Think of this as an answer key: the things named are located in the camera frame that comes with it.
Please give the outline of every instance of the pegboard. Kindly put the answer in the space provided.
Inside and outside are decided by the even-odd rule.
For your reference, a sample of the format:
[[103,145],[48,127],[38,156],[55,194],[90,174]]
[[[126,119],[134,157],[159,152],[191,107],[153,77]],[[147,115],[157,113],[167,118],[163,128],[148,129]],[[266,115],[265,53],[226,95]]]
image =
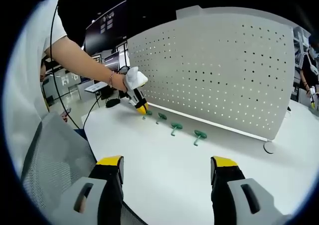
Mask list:
[[171,21],[128,40],[147,100],[274,139],[294,78],[290,27],[243,14]]

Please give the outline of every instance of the wire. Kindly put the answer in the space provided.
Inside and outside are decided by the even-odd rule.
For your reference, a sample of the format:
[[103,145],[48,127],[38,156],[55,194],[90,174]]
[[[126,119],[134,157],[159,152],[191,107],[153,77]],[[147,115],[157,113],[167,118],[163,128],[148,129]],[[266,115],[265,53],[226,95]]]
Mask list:
[[[58,4],[56,5],[55,7],[55,11],[54,11],[54,15],[53,15],[53,19],[52,19],[52,25],[51,25],[51,32],[50,32],[50,59],[51,59],[51,62],[53,61],[52,59],[52,32],[53,32],[53,23],[54,23],[54,18],[55,18],[55,14],[56,14],[56,11],[58,9]],[[74,120],[72,119],[72,117],[70,116],[70,114],[68,113],[68,111],[66,110],[65,106],[64,106],[64,103],[62,101],[62,98],[60,96],[60,93],[59,93],[59,90],[58,90],[58,86],[56,84],[56,79],[55,79],[55,75],[54,75],[54,68],[52,68],[52,74],[53,74],[53,80],[54,80],[54,85],[55,85],[55,88],[56,88],[56,92],[58,93],[58,96],[59,96],[59,99],[61,101],[61,104],[63,106],[63,109],[65,111],[65,114],[66,116],[68,116],[70,118],[70,120],[73,122],[73,124],[78,128],[80,129],[80,127],[74,122]]]
[[93,107],[95,106],[96,102],[98,102],[98,101],[99,101],[99,99],[101,98],[101,96],[102,96],[102,95],[100,95],[100,96],[96,99],[96,101],[94,102],[94,104],[93,104],[93,105],[92,105],[92,107],[90,108],[89,113],[88,113],[88,115],[87,115],[87,116],[86,116],[86,118],[85,118],[85,121],[84,121],[84,124],[83,124],[83,129],[84,129],[84,126],[85,126],[86,120],[88,119],[88,117],[89,117],[89,115],[90,115],[90,113],[91,113],[91,110],[92,110],[92,109],[93,109]]

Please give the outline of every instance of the white sleeve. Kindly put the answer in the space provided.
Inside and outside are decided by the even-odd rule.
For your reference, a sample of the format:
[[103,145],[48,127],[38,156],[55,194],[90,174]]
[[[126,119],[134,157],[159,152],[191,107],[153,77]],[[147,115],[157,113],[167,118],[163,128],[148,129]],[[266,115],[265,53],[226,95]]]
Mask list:
[[[51,27],[52,27],[52,19],[50,21],[50,30],[47,34],[44,42],[43,51],[48,49],[50,47],[50,34],[51,34]],[[57,40],[60,38],[66,36],[66,32],[64,30],[64,27],[62,25],[62,21],[60,19],[60,16],[58,15],[58,12],[55,14],[54,23],[53,23],[53,30],[52,30],[52,44],[54,44]]]

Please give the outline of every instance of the green mushroom-shaped peg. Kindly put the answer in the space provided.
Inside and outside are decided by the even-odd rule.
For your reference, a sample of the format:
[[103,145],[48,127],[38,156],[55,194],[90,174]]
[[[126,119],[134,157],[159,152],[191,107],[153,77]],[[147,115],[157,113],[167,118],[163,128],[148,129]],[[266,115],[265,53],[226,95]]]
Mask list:
[[202,139],[206,139],[207,138],[207,134],[202,132],[202,131],[199,131],[199,130],[194,130],[194,133],[198,136],[197,139],[195,140],[194,142],[194,145],[198,146],[197,144],[197,141],[199,140],[199,138],[202,138]]
[[153,115],[153,112],[150,110],[147,110],[146,115]]
[[159,120],[160,120],[160,119],[167,120],[167,117],[166,117],[166,115],[164,115],[164,114],[162,114],[162,113],[159,113],[159,118],[157,119],[156,124],[159,124]]
[[174,135],[174,131],[175,131],[176,129],[183,129],[183,126],[182,126],[181,124],[179,124],[179,123],[173,122],[173,123],[171,124],[171,126],[174,128],[173,131],[171,132],[171,136],[175,136],[175,135]]

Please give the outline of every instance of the floor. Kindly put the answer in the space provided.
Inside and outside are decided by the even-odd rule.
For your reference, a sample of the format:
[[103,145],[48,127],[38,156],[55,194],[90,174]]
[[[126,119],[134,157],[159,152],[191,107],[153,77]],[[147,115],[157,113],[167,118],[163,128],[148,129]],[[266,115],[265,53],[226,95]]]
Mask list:
[[[96,101],[95,97],[93,97],[90,100],[87,100],[83,102],[80,99],[79,93],[77,90],[74,90],[70,92],[69,94],[66,94],[62,97],[63,104],[66,108],[71,108],[70,116],[74,120],[74,122],[80,127],[83,128],[81,117],[85,114],[87,114]],[[50,111],[58,112],[58,114],[61,114],[64,112],[63,106],[59,99],[56,99],[54,101],[55,103],[50,106]],[[101,101],[99,100],[99,105],[101,107],[105,106],[105,100]],[[96,103],[92,109],[92,111],[99,108],[98,104]],[[76,129],[77,127],[74,125],[74,123],[68,118],[67,122],[73,129]]]

